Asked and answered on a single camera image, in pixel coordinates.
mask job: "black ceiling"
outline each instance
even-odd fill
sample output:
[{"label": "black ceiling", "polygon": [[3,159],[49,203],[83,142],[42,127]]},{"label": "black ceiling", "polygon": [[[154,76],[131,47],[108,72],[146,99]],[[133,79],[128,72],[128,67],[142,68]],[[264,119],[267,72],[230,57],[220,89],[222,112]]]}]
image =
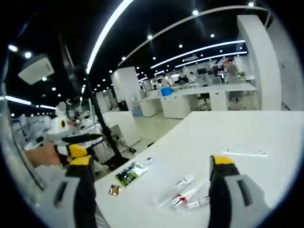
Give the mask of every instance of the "black ceiling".
[{"label": "black ceiling", "polygon": [[[25,100],[34,105],[56,106],[60,101],[75,96],[72,84],[62,64],[59,36],[62,37],[69,49],[75,66],[88,62],[94,44],[111,14],[122,0],[86,0],[75,1],[73,4],[36,4],[18,6],[19,21],[13,25],[20,28],[28,20],[23,33],[11,37],[10,43],[17,46],[17,53],[9,51],[9,72],[6,78],[7,94]],[[116,70],[122,56],[127,56],[132,50],[147,39],[148,34],[155,34],[169,25],[191,16],[192,11],[205,11],[228,5],[247,5],[246,0],[134,0],[116,21],[104,40],[89,74],[92,88],[98,91],[111,87],[109,70]],[[153,76],[155,70],[162,70],[166,65],[154,70],[150,67],[170,57],[211,44],[236,40],[238,38],[237,15],[256,14],[264,22],[267,13],[260,10],[233,9],[201,16],[187,21],[146,44],[120,66],[139,66],[139,72]],[[212,48],[197,55],[218,55],[236,50],[236,46]],[[23,63],[26,61],[22,54],[31,51],[34,55],[45,53],[55,69],[55,74],[49,76],[46,82],[40,81],[28,85],[18,77]],[[169,62],[172,70],[181,64],[181,58]],[[78,77],[80,86],[86,84],[83,76]],[[11,112],[16,115],[37,113],[35,107],[9,103]]]}]

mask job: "computer monitor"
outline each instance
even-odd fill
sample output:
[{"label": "computer monitor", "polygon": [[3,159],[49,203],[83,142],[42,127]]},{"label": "computer monitor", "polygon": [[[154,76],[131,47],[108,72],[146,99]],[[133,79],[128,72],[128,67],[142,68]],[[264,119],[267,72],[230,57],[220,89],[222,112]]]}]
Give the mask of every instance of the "computer monitor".
[{"label": "computer monitor", "polygon": [[207,73],[207,69],[206,68],[198,69],[198,74],[199,75],[203,75],[203,74],[206,74],[206,73]]}]

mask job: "office desk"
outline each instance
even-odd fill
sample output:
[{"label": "office desk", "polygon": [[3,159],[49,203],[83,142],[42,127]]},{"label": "office desk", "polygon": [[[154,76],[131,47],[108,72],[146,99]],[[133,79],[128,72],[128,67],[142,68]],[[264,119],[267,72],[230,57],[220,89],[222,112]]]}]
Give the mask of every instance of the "office desk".
[{"label": "office desk", "polygon": [[162,109],[166,118],[183,119],[195,109],[198,94],[209,94],[212,111],[228,110],[228,93],[232,91],[252,91],[253,103],[257,108],[256,88],[249,83],[210,85],[206,87],[183,89],[172,93],[170,96],[163,97],[154,95],[141,100],[141,107],[144,116],[152,116],[160,111],[155,102],[150,100],[160,99]]},{"label": "office desk", "polygon": [[[173,130],[121,168],[95,183],[96,202],[111,228],[203,228],[209,206],[194,211],[158,209],[150,203],[185,175],[209,180],[209,156],[229,151],[241,174],[249,175],[274,208],[286,194],[302,161],[304,112],[192,112]],[[152,158],[148,171],[119,196],[108,194],[114,176],[132,162]]]}]

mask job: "white table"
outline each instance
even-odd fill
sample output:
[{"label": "white table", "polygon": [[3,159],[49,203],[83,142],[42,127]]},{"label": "white table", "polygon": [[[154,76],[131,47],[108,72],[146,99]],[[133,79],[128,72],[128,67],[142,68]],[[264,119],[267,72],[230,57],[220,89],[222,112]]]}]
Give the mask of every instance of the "white table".
[{"label": "white table", "polygon": [[141,108],[144,116],[152,116],[161,110],[151,100],[160,99],[166,118],[183,119],[197,106],[197,94],[209,94],[212,111],[226,111],[228,110],[228,93],[232,91],[252,91],[254,93],[253,103],[257,107],[256,88],[249,83],[240,83],[183,89],[166,97],[149,96],[141,100]]},{"label": "white table", "polygon": [[[156,208],[150,199],[187,174],[208,180],[209,156],[229,149],[247,155],[228,156],[241,174],[249,175],[264,190],[266,203],[274,208],[302,161],[303,117],[304,112],[192,112],[151,147],[98,180],[96,202],[111,228],[207,227],[208,206],[174,212]],[[148,157],[152,165],[143,176],[119,196],[108,194],[110,185],[118,183],[114,179],[118,172]]]}]

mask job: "small gold object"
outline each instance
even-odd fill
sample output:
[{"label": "small gold object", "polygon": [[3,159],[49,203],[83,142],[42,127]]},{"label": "small gold object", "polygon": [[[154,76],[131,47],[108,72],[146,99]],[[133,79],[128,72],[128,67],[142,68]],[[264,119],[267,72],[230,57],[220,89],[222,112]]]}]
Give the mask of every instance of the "small gold object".
[{"label": "small gold object", "polygon": [[113,195],[113,196],[118,196],[120,191],[121,191],[122,187],[119,186],[119,185],[111,185],[110,187],[110,191],[109,191],[109,194],[110,195]]}]

